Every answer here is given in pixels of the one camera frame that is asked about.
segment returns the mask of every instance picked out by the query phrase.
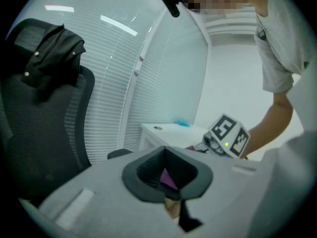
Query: chair backrest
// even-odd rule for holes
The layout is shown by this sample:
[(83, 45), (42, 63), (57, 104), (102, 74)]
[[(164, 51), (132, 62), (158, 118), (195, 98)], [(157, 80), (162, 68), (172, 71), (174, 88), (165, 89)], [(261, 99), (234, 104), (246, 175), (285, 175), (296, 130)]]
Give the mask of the chair backrest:
[(69, 63), (80, 74), (73, 85), (57, 86), (48, 96), (21, 82), (25, 66), (52, 25), (35, 19), (19, 23), (6, 41), (0, 71), (0, 132), (4, 159), (18, 196), (43, 199), (91, 164), (84, 143), (84, 121), (95, 84), (93, 73)]

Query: white vertical blinds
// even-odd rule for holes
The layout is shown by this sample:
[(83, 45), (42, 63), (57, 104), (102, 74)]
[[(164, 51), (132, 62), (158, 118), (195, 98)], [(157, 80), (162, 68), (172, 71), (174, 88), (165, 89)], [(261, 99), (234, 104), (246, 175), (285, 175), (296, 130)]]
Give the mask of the white vertical blinds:
[(142, 123), (193, 122), (206, 70), (208, 46), (183, 7), (166, 13), (155, 32), (138, 76), (128, 116), (124, 148), (139, 149)]
[[(64, 24), (85, 40), (81, 64), (96, 78), (85, 119), (85, 144), (92, 164), (117, 149), (131, 73), (162, 8), (161, 0), (32, 0), (18, 19)], [(101, 20), (102, 16), (112, 21)]]

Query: gray t-shirt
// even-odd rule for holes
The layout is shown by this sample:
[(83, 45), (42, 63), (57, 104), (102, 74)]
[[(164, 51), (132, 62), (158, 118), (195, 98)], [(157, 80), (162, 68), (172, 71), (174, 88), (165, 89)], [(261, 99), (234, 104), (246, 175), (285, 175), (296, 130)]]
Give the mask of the gray t-shirt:
[(267, 17), (257, 14), (255, 34), (263, 62), (263, 89), (281, 93), (292, 87), (293, 73), (301, 75), (305, 71), (317, 53), (317, 41), (291, 0), (268, 0), (267, 9)]

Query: white desk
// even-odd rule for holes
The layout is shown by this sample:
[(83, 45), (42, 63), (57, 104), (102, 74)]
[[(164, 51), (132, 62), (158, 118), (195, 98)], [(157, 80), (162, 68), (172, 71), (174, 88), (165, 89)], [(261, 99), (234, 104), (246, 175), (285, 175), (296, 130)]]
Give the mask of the white desk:
[(200, 143), (203, 135), (208, 131), (195, 125), (190, 127), (180, 126), (175, 123), (142, 124), (142, 136), (139, 150), (152, 146), (175, 146), (186, 148)]

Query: white cube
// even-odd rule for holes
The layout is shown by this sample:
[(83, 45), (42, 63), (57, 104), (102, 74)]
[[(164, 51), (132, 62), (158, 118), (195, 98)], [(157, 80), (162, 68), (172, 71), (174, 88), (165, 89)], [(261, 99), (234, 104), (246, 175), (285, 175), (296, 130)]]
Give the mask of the white cube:
[(209, 131), (226, 154), (233, 158), (242, 155), (250, 140), (250, 134), (244, 126), (226, 114), (222, 114), (209, 127)]

